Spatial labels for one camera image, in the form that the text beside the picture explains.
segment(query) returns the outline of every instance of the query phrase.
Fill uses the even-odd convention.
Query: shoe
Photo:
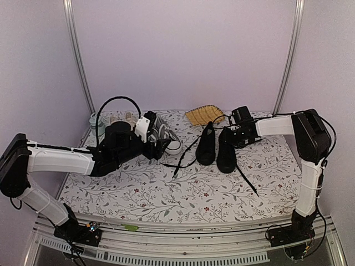
[[[231,173],[237,166],[234,147],[225,141],[228,131],[231,130],[224,128],[219,136],[217,167],[222,173]]]
[[[210,121],[202,132],[196,149],[196,159],[202,165],[211,165],[216,158],[216,133]]]

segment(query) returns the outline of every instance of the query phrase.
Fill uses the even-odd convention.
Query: leaf pattern
[[[157,111],[157,114],[174,130],[184,149],[204,128],[193,127],[184,111]],[[254,117],[266,115],[253,113]],[[125,112],[103,112],[102,116],[108,125],[111,116],[124,120]],[[85,145],[95,146],[92,134]],[[197,144],[186,153],[182,165],[195,158],[196,147]],[[164,154],[160,161],[176,165],[180,155]],[[236,156],[259,197],[237,171],[223,174],[216,162],[210,166],[196,162],[180,169],[173,178],[173,168],[139,156],[105,177],[69,174],[60,200],[76,212],[148,222],[232,222],[291,214],[298,199],[301,170],[285,139],[266,137],[236,150]]]

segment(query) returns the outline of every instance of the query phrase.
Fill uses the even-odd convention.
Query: floral tablecloth
[[[184,111],[157,111],[157,114],[176,132],[183,150],[203,130],[202,126],[192,127]],[[125,120],[125,112],[103,112],[102,116],[106,124],[111,116]],[[92,134],[84,146],[95,146]],[[197,144],[187,152],[182,165],[195,158],[195,147]],[[69,174],[60,200],[79,213],[149,222],[232,222],[291,214],[298,199],[301,170],[285,138],[266,137],[236,150],[236,154],[238,165],[256,187],[259,197],[237,171],[223,174],[216,162],[211,166],[196,162],[180,169],[177,178],[173,178],[174,169],[140,156],[105,177]],[[160,161],[177,164],[180,155],[165,154]]]

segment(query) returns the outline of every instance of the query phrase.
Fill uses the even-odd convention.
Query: green sticker
[[[132,231],[132,232],[135,232],[138,230],[138,226],[131,226],[129,224],[121,224],[122,226],[124,226],[124,228],[128,231]]]

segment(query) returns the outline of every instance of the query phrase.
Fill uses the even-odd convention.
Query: black strap
[[[257,196],[259,197],[259,194],[256,192],[256,188],[253,186],[252,183],[250,183],[250,181],[248,180],[248,178],[246,178],[246,176],[243,174],[242,170],[239,168],[238,163],[236,163],[236,168],[239,171],[239,173],[242,175],[242,177],[244,178],[244,180],[248,183],[248,185],[251,187],[251,189],[255,192],[255,194],[257,194]]]
[[[169,165],[169,164],[167,164],[167,163],[162,163],[162,165],[164,165],[164,166],[167,166],[167,167],[174,167],[174,168],[175,168],[173,177],[176,176],[176,174],[178,173],[178,171],[179,171],[180,168],[187,168],[187,167],[193,165],[193,164],[196,162],[196,159],[194,159],[193,162],[189,163],[188,165],[186,165],[186,166],[181,166],[181,162],[182,162],[182,160],[184,159],[185,154],[192,148],[192,146],[194,146],[194,145],[196,144],[196,142],[199,140],[200,137],[201,137],[201,136],[198,136],[197,139],[196,139],[189,147],[186,148],[186,150],[184,151],[184,153],[181,155],[181,157],[180,157],[180,159],[179,159],[179,163],[178,163],[177,165]]]

